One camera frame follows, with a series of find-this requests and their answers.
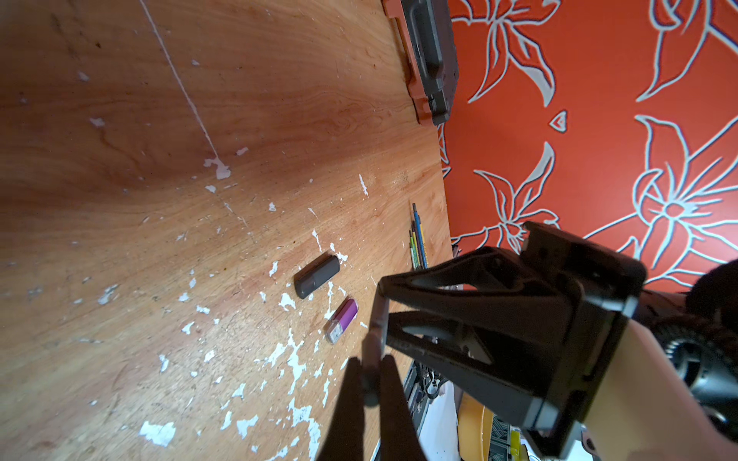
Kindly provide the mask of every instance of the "wood grain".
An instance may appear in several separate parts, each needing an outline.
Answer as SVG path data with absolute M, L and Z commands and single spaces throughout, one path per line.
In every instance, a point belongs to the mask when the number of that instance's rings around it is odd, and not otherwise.
M 288 405 L 325 436 L 374 281 L 409 268 L 412 202 L 430 262 L 451 256 L 438 140 L 380 1 L 26 0 L 0 18 L 2 457 L 308 459 Z M 204 166 L 216 152 L 230 177 Z M 287 286 L 331 244 L 348 256 L 331 309 L 339 287 L 359 304 L 336 346 L 328 287 Z M 293 348 L 264 363 L 290 331 L 306 366 L 292 395 Z M 173 422 L 167 448 L 144 421 Z

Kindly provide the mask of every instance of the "white paint chip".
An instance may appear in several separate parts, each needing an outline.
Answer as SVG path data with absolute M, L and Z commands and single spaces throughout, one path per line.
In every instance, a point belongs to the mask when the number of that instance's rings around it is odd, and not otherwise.
M 160 373 L 167 371 L 169 367 L 169 359 L 164 354 L 159 355 L 159 360 L 162 361 L 162 368 L 159 370 Z
M 244 399 L 244 387 L 246 387 L 246 383 L 241 383 L 240 386 L 238 386 L 238 389 L 233 391 L 233 395 L 231 395 L 231 398 L 240 397 L 241 400 Z
M 315 229 L 313 229 L 313 237 L 315 237 L 315 241 L 318 242 L 318 251 L 322 253 L 323 248 L 320 246 L 320 239 L 318 238 L 318 233 L 315 232 Z
M 99 305 L 106 305 L 110 302 L 110 296 L 113 294 L 113 291 L 116 291 L 118 289 L 118 284 L 110 285 L 105 289 L 103 292 L 103 295 L 97 300 L 97 304 Z
M 292 348 L 292 354 L 290 354 L 289 358 L 287 359 L 287 365 L 289 367 L 292 367 L 292 387 L 290 387 L 289 392 L 287 392 L 287 395 L 292 395 L 294 392 L 294 386 L 297 384 L 297 380 L 300 379 L 300 376 L 303 374 L 303 371 L 307 370 L 308 366 L 306 364 L 300 365 L 300 357 L 297 356 L 297 351 L 305 344 L 305 341 L 301 341 L 299 344 L 294 343 L 294 338 L 292 337 L 292 329 L 289 329 L 289 339 L 287 340 L 287 347 Z
M 367 191 L 367 186 L 366 186 L 366 184 L 364 184 L 364 178 L 362 178 L 362 176 L 360 174 L 359 174 L 359 181 L 362 182 L 362 188 L 364 189 L 364 195 L 366 195 L 368 197 L 369 196 L 369 192 Z
M 228 426 L 230 426 L 231 416 L 233 416 L 233 412 L 226 413 L 226 418 L 223 420 L 223 426 L 221 426 L 222 431 L 228 429 Z
M 282 309 L 288 312 L 289 310 L 287 309 L 287 306 L 289 305 L 292 306 L 292 310 L 297 309 L 297 307 L 295 307 L 294 300 L 289 297 L 287 293 L 282 293 L 282 300 L 279 301 L 279 305 L 282 306 Z
M 238 420 L 235 422 L 235 426 L 238 429 L 238 435 L 241 436 L 242 440 L 249 434 L 249 427 L 256 426 L 257 421 L 259 421 L 258 415 L 254 416 L 250 420 Z
M 289 448 L 287 448 L 287 446 L 284 446 L 282 447 L 281 450 L 277 452 L 276 455 L 274 455 L 273 457 L 269 458 L 266 461 L 275 461 L 277 458 L 284 458 L 285 456 L 287 456 L 287 451 L 289 451 Z
M 190 332 L 190 328 L 192 328 L 192 326 L 193 326 L 194 324 L 195 324 L 195 322 L 190 322 L 190 323 L 186 324 L 186 325 L 184 326 L 184 328 L 182 328 L 182 332 L 183 332 L 183 333 L 186 333 L 187 335 L 189 335 L 189 334 L 191 333 L 191 332 Z
M 277 363 L 277 359 L 280 358 L 280 356 L 284 354 L 284 351 L 286 350 L 287 347 L 284 344 L 278 342 L 277 347 L 275 347 L 275 351 L 269 357 L 264 359 L 264 363 L 261 365 L 261 367 L 264 368 L 266 364 L 272 364 L 272 368 L 274 368 Z
M 318 452 L 318 447 L 320 446 L 320 424 L 318 424 L 314 418 L 310 417 L 310 412 L 313 407 L 308 405 L 302 408 L 296 408 L 294 406 L 294 398 L 292 398 L 287 409 L 292 411 L 292 427 L 295 427 L 297 424 L 302 422 L 308 424 L 308 435 L 310 436 L 308 455 L 310 456 L 310 460 L 313 461 Z
M 325 384 L 323 384 L 323 392 L 325 392 L 325 396 L 323 397 L 323 408 L 325 408 L 325 404 L 328 402 L 328 386 L 331 385 L 331 380 L 326 379 Z
M 141 430 L 139 431 L 139 435 L 142 435 L 146 440 L 150 441 L 154 445 L 167 447 L 169 442 L 174 438 L 176 430 L 174 422 L 158 426 L 156 424 L 149 424 L 148 421 L 144 421 L 143 426 L 141 426 Z

